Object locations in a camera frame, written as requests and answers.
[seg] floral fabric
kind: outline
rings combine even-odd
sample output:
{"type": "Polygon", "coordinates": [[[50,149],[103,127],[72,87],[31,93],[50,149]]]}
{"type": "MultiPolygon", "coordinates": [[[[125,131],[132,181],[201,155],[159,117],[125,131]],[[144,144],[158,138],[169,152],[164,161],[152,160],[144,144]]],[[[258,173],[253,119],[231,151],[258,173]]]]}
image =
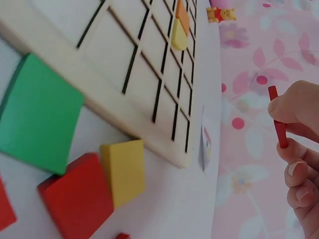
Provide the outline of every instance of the floral fabric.
{"type": "MultiPolygon", "coordinates": [[[[319,0],[234,0],[220,24],[221,156],[212,239],[302,239],[286,201],[267,87],[319,84],[319,0]]],[[[318,150],[317,144],[289,135],[318,150]]]]}

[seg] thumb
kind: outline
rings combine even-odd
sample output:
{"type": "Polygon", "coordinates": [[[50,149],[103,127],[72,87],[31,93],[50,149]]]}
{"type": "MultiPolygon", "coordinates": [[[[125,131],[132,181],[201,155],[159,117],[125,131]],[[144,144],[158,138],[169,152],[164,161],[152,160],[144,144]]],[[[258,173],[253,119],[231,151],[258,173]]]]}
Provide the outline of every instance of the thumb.
{"type": "Polygon", "coordinates": [[[280,122],[300,122],[319,134],[319,86],[307,81],[293,83],[268,105],[269,115],[280,122]]]}

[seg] green block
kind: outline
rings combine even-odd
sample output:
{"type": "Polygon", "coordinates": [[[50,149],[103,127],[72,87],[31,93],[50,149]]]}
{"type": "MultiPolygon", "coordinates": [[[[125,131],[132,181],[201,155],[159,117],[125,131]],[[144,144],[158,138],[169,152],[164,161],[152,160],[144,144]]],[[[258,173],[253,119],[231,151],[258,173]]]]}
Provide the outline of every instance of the green block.
{"type": "Polygon", "coordinates": [[[25,56],[0,106],[0,150],[64,174],[84,96],[37,56],[25,56]]]}

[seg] red stick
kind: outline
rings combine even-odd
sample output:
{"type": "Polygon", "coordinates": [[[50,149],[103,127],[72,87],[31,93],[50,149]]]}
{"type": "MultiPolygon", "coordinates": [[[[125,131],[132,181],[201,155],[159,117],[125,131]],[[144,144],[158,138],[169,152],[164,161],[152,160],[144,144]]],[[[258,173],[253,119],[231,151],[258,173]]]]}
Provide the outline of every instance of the red stick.
{"type": "MultiPolygon", "coordinates": [[[[274,98],[278,96],[276,86],[270,86],[268,87],[269,97],[270,101],[272,101],[274,98]]],[[[279,141],[280,148],[287,148],[288,147],[288,141],[286,137],[286,126],[282,122],[278,122],[274,120],[275,129],[279,141]]]]}

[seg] yellow block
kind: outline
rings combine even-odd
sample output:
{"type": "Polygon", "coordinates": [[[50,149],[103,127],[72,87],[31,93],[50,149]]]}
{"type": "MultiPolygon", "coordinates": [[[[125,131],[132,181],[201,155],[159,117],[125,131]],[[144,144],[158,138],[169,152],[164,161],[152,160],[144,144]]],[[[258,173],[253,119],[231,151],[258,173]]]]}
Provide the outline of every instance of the yellow block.
{"type": "Polygon", "coordinates": [[[180,51],[185,50],[188,45],[187,35],[178,18],[176,18],[174,22],[171,44],[176,50],[180,50],[180,51]]]}
{"type": "Polygon", "coordinates": [[[114,208],[122,206],[145,190],[143,140],[101,145],[101,155],[114,208]]]}

